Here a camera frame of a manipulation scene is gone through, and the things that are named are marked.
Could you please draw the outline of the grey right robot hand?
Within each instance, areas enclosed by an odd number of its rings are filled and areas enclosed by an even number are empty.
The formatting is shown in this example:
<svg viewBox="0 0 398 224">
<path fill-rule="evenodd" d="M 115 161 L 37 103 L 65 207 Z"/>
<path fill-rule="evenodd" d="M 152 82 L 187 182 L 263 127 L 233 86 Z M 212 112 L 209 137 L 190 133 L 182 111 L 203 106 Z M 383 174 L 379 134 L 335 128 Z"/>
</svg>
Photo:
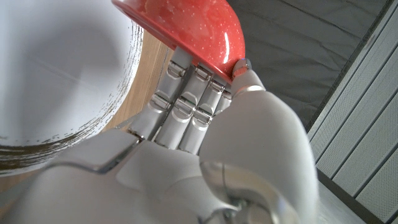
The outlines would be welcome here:
<svg viewBox="0 0 398 224">
<path fill-rule="evenodd" d="M 232 83 L 177 47 L 126 131 L 65 150 L 8 195 L 3 223 L 315 223 L 306 131 L 245 58 Z"/>
</svg>

